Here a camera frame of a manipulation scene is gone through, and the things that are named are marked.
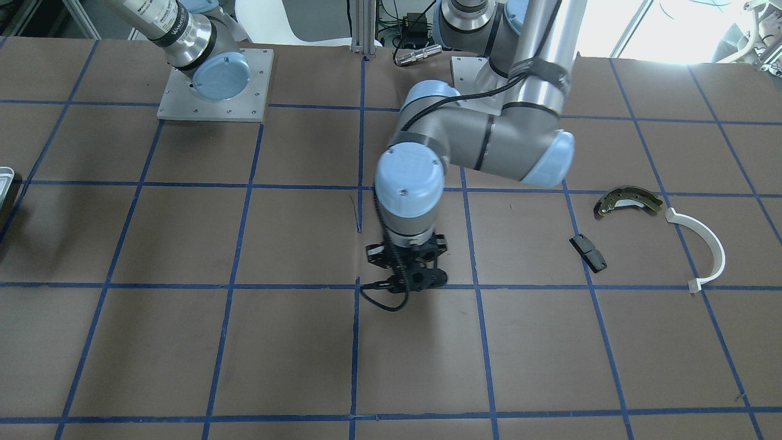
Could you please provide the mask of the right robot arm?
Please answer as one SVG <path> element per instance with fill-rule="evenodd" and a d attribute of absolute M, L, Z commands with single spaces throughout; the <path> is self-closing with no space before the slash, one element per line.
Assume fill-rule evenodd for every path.
<path fill-rule="evenodd" d="M 149 42 L 170 66 L 213 101 L 236 97 L 251 69 L 238 42 L 246 33 L 218 1 L 106 1 L 105 5 Z"/>

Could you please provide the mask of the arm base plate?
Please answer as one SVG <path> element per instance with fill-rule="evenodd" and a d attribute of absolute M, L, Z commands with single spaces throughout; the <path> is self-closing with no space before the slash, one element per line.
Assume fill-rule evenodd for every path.
<path fill-rule="evenodd" d="M 173 68 L 156 116 L 176 122 L 262 122 L 274 51 L 243 48 L 204 62 L 192 77 Z"/>
<path fill-rule="evenodd" d="M 486 66 L 485 57 L 452 56 L 450 59 L 453 87 L 462 95 L 481 92 L 480 72 Z"/>

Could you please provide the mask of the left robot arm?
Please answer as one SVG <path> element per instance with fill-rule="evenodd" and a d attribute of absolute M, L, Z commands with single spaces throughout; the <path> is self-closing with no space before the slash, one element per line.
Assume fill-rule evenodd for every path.
<path fill-rule="evenodd" d="M 382 242 L 367 247 L 382 268 L 432 243 L 447 168 L 454 164 L 553 187 L 569 172 L 574 136 L 561 128 L 585 1 L 437 1 L 433 37 L 485 64 L 470 92 L 425 80 L 411 87 L 375 169 Z"/>

